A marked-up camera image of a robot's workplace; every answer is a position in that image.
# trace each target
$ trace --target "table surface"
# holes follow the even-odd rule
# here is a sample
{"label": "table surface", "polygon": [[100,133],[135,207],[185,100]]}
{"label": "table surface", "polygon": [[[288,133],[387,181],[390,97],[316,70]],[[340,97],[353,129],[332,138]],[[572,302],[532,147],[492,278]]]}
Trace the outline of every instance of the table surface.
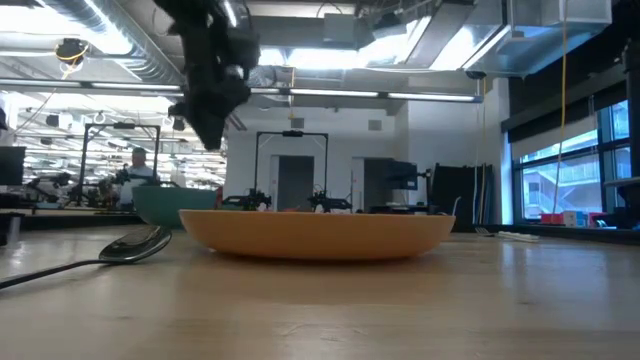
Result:
{"label": "table surface", "polygon": [[[133,227],[31,232],[0,276],[95,256]],[[0,291],[2,359],[630,359],[640,248],[453,235],[420,258],[307,263],[176,233],[138,265]]]}

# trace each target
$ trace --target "small robot arm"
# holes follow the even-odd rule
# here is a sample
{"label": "small robot arm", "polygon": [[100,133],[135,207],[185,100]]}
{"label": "small robot arm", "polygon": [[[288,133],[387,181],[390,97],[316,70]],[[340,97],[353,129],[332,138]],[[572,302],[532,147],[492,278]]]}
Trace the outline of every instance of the small robot arm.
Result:
{"label": "small robot arm", "polygon": [[226,118],[247,102],[246,80],[258,65],[259,39],[253,29],[230,27],[218,0],[154,0],[174,20],[185,57],[184,101],[169,115],[184,117],[205,149],[220,149]]}

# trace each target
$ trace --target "computer monitor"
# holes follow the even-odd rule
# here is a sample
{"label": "computer monitor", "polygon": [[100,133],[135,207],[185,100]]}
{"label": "computer monitor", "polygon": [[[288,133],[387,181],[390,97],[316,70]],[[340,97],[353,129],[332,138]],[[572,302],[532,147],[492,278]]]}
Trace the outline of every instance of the computer monitor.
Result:
{"label": "computer monitor", "polygon": [[418,190],[418,166],[409,162],[390,161],[387,181],[394,190]]}
{"label": "computer monitor", "polygon": [[0,146],[0,185],[22,185],[26,150],[25,147]]}

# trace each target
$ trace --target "door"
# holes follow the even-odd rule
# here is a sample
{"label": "door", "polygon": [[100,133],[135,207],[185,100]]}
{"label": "door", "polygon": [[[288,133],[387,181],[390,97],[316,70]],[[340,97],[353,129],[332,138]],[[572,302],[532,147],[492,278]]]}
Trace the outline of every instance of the door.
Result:
{"label": "door", "polygon": [[387,179],[388,159],[364,159],[364,211],[372,206],[384,206],[393,201],[393,192]]}
{"label": "door", "polygon": [[313,156],[280,156],[277,209],[310,211],[313,195]]}

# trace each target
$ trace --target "green bowl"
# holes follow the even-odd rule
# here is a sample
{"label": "green bowl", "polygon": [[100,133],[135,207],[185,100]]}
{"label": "green bowl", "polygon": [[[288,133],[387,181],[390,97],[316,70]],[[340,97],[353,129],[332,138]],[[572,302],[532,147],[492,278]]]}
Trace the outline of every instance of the green bowl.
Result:
{"label": "green bowl", "polygon": [[147,224],[182,228],[178,210],[212,210],[217,192],[187,188],[138,186],[133,188],[133,203],[138,216]]}

